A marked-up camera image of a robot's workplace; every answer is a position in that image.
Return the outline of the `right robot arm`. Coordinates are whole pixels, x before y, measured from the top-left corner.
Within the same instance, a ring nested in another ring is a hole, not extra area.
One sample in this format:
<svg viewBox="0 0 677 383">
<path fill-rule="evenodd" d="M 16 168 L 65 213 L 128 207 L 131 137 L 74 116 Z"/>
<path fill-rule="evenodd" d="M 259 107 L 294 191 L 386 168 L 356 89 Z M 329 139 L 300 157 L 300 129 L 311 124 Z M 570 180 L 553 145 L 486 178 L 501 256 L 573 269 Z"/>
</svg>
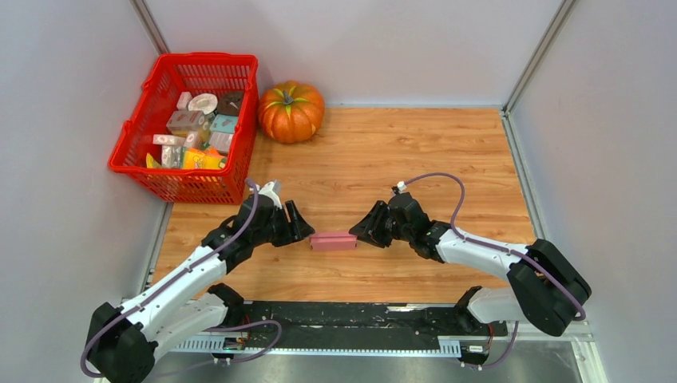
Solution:
<svg viewBox="0 0 677 383">
<path fill-rule="evenodd" d="M 500 289 L 475 286 L 464 293 L 455 312 L 459 330 L 475 334 L 491 322 L 529 322 L 559 337 L 569 324 L 585 319 L 592 288 L 546 239 L 532 244 L 505 243 L 473 236 L 451 223 L 430 219 L 410 193 L 379 200 L 350 234 L 375 247 L 399 240 L 421 258 L 459 264 L 508 283 Z"/>
</svg>

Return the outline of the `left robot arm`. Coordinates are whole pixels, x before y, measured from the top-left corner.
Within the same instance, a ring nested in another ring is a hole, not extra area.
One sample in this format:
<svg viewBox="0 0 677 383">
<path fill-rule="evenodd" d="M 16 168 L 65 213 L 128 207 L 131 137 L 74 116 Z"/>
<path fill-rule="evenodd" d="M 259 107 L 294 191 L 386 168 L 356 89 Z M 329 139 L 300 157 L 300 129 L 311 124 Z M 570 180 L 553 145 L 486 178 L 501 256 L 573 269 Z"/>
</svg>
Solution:
<svg viewBox="0 0 677 383">
<path fill-rule="evenodd" d="M 254 249 L 303 241 L 315 229 L 295 203 L 274 195 L 250 195 L 237 215 L 210 231 L 174 271 L 135 298 L 93 312 L 80 359 L 82 372 L 111 382 L 141 382 L 170 349 L 191 336 L 220 327 L 244 332 L 243 297 L 220 280 Z"/>
</svg>

